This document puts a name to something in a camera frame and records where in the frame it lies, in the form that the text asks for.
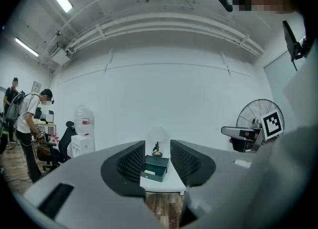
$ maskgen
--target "black office chair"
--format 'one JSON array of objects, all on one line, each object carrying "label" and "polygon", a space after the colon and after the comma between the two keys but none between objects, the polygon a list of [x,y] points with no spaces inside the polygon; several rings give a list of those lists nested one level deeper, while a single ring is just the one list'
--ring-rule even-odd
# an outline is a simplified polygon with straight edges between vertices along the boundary
[{"label": "black office chair", "polygon": [[67,128],[65,130],[65,133],[59,142],[59,150],[53,148],[54,146],[56,146],[55,143],[48,142],[50,134],[45,134],[46,142],[42,142],[42,144],[50,148],[51,155],[44,156],[41,153],[37,153],[39,160],[47,163],[47,165],[42,166],[44,171],[46,171],[47,169],[53,170],[58,167],[60,163],[64,163],[65,161],[70,159],[67,153],[68,146],[71,143],[71,136],[77,135],[77,133],[72,121],[68,121],[66,123],[66,126]]}]

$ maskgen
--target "green box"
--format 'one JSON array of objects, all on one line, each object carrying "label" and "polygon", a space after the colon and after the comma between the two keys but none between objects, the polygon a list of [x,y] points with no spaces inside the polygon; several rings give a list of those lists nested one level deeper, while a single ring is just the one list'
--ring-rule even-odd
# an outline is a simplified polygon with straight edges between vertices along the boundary
[{"label": "green box", "polygon": [[[168,164],[169,158],[147,155],[141,176],[147,179],[162,182],[165,174],[168,171]],[[145,170],[153,171],[155,175],[146,173]]]}]

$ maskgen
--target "white cabinet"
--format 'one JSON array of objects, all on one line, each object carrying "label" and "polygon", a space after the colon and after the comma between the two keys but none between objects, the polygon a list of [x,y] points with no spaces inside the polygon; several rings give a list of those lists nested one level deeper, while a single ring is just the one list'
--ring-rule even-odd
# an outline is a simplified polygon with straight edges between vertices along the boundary
[{"label": "white cabinet", "polygon": [[73,157],[94,151],[94,139],[92,137],[72,136],[71,145]]}]

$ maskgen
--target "person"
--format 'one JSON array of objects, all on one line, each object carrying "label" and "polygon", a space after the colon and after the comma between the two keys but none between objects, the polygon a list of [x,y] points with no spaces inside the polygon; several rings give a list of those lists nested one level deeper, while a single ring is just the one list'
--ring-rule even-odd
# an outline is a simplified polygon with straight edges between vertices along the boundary
[{"label": "person", "polygon": [[33,115],[40,104],[52,104],[53,94],[51,90],[45,89],[40,94],[31,93],[26,95],[19,105],[19,117],[16,120],[16,136],[20,141],[26,157],[29,176],[32,182],[36,182],[41,177],[41,172],[35,162],[32,148],[32,134],[35,133],[38,139],[42,138],[41,132],[33,123]]},{"label": "person", "polygon": [[[18,78],[15,77],[12,81],[12,86],[6,90],[5,95],[4,95],[4,99],[3,99],[4,114],[7,113],[13,99],[18,94],[18,91],[16,90],[17,87],[18,87]],[[9,140],[10,140],[10,143],[13,144],[13,143],[15,143],[15,141],[13,141],[13,122],[9,121],[9,120],[7,120],[6,122],[9,125],[9,129],[8,129]]]}]

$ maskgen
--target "white ceiling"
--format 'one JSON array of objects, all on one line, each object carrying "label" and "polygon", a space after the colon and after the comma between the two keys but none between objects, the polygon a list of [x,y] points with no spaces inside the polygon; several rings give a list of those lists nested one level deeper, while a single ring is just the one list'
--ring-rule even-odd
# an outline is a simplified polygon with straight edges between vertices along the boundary
[{"label": "white ceiling", "polygon": [[[54,70],[57,64],[47,52],[53,43],[63,41],[68,44],[94,29],[96,24],[111,23],[127,16],[157,12],[200,16],[250,35],[250,39],[262,48],[286,18],[285,15],[266,12],[238,11],[237,8],[228,13],[218,0],[69,1],[74,7],[65,13],[56,0],[22,0],[6,24],[3,36],[9,41],[19,37],[40,54],[34,59]],[[55,36],[57,30],[61,31],[59,37]]]}]

